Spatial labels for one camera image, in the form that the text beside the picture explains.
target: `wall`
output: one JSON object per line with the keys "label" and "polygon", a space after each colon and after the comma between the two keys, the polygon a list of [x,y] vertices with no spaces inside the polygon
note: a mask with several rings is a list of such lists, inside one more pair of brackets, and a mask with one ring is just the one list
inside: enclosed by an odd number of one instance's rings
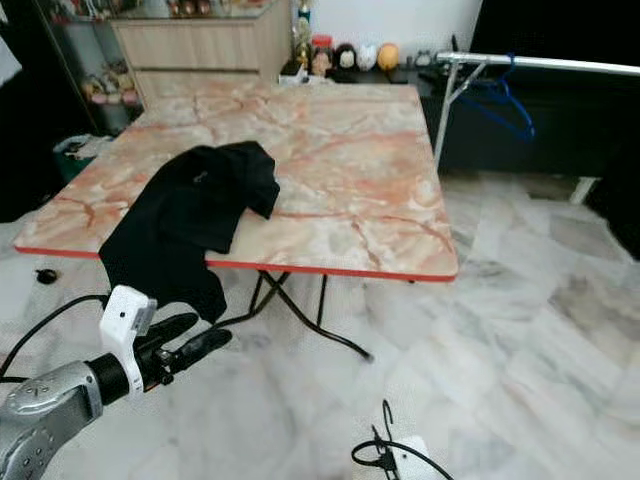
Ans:
{"label": "wall", "polygon": [[314,33],[333,35],[335,45],[394,42],[401,58],[418,48],[450,48],[455,33],[468,49],[482,0],[314,0]]}

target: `marble table top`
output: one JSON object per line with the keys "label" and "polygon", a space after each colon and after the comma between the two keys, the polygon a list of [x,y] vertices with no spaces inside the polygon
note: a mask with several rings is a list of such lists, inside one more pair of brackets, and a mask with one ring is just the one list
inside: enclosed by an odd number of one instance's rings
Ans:
{"label": "marble table top", "polygon": [[414,87],[212,83],[156,101],[42,207],[20,252],[98,257],[147,181],[196,145],[256,140],[276,160],[270,220],[247,210],[210,266],[432,282],[458,271]]}

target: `tile floor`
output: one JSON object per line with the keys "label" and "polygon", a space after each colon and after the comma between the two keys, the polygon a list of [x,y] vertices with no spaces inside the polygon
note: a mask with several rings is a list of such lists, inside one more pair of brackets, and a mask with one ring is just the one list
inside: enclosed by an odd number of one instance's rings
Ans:
{"label": "tile floor", "polygon": [[[174,384],[108,408],[46,478],[382,480],[349,453],[382,425],[383,398],[395,438],[421,435],[456,479],[638,478],[640,266],[601,219],[564,201],[566,181],[449,174],[443,189],[462,263],[453,285],[329,280],[326,327],[375,363],[275,301]],[[108,285],[98,262],[13,252],[25,220],[0,225],[5,354],[56,306]],[[37,284],[42,267],[62,277]],[[240,312],[255,274],[219,273],[229,315]],[[312,311],[319,282],[294,275],[287,289]],[[11,373],[96,357],[98,319],[97,305],[76,307]]]}

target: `blue hanger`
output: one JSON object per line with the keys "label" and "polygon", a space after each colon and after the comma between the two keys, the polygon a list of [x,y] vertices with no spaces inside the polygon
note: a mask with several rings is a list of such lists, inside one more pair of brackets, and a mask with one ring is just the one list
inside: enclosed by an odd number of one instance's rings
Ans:
{"label": "blue hanger", "polygon": [[522,140],[531,141],[536,135],[536,130],[533,126],[533,120],[531,120],[531,116],[529,116],[529,113],[527,112],[527,110],[522,106],[522,104],[518,101],[518,99],[511,94],[511,89],[509,88],[509,84],[507,83],[507,77],[511,75],[511,72],[515,70],[516,66],[514,62],[513,53],[508,53],[507,55],[509,56],[509,58],[511,58],[511,66],[509,67],[509,70],[503,73],[495,81],[487,83],[486,81],[479,82],[475,80],[474,82],[472,82],[472,85],[484,87],[486,89],[487,98],[497,103],[498,105],[507,105],[507,104],[513,105],[525,121],[526,126],[524,128],[521,128],[512,124],[511,122],[507,121],[505,118],[501,117],[497,113],[491,111],[490,109],[476,102],[475,100],[471,100],[470,98],[465,96],[461,96],[460,100],[467,103],[468,105],[471,105],[477,108],[478,110],[480,110],[482,113],[484,113],[487,117],[491,118],[495,122],[507,127],[509,130],[514,132],[516,136],[518,136]]}

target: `drawer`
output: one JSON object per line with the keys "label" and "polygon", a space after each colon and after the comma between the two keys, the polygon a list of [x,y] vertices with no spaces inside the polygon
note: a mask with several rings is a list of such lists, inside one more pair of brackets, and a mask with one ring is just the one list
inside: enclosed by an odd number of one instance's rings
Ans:
{"label": "drawer", "polygon": [[258,80],[257,73],[136,72],[144,99],[192,95],[198,88],[215,82]]}
{"label": "drawer", "polygon": [[119,25],[133,68],[258,70],[254,28],[224,25]]}

